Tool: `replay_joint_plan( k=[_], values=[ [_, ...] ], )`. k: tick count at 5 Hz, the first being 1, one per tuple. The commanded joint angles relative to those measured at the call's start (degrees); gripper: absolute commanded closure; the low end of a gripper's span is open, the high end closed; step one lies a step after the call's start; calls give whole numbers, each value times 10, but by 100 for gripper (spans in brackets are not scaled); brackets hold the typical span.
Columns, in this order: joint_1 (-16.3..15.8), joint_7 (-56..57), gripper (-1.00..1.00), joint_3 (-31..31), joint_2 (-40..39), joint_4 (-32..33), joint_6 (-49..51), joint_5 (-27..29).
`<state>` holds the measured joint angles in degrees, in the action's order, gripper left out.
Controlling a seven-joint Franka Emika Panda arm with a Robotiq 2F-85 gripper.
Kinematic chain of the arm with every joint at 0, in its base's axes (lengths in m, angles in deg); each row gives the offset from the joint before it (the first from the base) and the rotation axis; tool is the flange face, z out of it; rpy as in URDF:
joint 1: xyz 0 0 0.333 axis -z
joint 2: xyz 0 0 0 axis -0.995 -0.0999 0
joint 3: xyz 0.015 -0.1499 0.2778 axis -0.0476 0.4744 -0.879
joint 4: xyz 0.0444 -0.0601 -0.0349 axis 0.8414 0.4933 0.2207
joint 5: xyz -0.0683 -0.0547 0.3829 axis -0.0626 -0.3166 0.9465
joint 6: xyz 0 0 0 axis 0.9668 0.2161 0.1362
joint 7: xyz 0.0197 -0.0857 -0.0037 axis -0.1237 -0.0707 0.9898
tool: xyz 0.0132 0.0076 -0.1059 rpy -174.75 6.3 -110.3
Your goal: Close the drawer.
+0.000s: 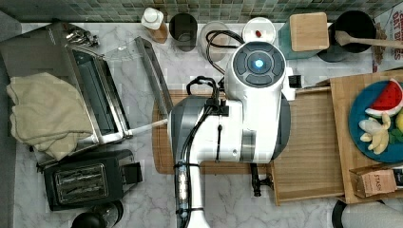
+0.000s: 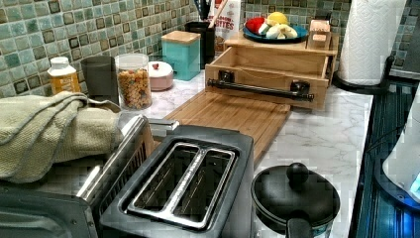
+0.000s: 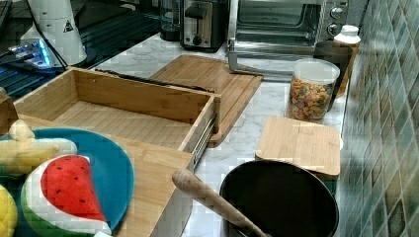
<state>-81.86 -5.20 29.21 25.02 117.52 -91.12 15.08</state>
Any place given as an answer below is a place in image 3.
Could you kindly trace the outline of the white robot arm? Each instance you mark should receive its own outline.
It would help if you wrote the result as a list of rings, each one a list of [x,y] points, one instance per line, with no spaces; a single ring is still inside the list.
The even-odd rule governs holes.
[[[75,25],[70,0],[26,0],[32,26],[21,36],[33,43],[37,56],[29,63],[39,69],[75,65],[87,58]]]

